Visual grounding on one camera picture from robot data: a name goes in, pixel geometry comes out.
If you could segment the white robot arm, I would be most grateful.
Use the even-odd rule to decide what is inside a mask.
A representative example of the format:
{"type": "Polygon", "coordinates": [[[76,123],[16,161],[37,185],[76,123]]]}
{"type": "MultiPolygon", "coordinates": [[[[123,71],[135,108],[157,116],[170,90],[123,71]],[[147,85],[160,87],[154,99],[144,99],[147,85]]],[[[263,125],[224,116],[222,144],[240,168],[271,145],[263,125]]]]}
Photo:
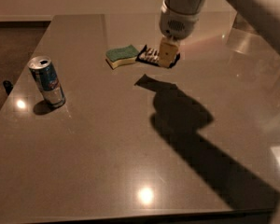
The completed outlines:
{"type": "MultiPolygon", "coordinates": [[[[159,22],[163,43],[187,38],[205,0],[163,0],[159,22]]],[[[226,0],[280,55],[280,0],[226,0]]]]}

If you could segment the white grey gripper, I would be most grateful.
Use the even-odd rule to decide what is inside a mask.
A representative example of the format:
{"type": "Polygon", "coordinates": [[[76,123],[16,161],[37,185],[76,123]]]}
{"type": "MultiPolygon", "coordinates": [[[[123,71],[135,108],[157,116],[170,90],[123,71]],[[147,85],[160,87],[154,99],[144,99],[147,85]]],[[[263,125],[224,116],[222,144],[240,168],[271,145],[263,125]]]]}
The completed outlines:
{"type": "Polygon", "coordinates": [[[205,0],[163,0],[159,26],[164,37],[159,48],[159,66],[169,68],[179,51],[179,42],[194,30],[205,0]]]}

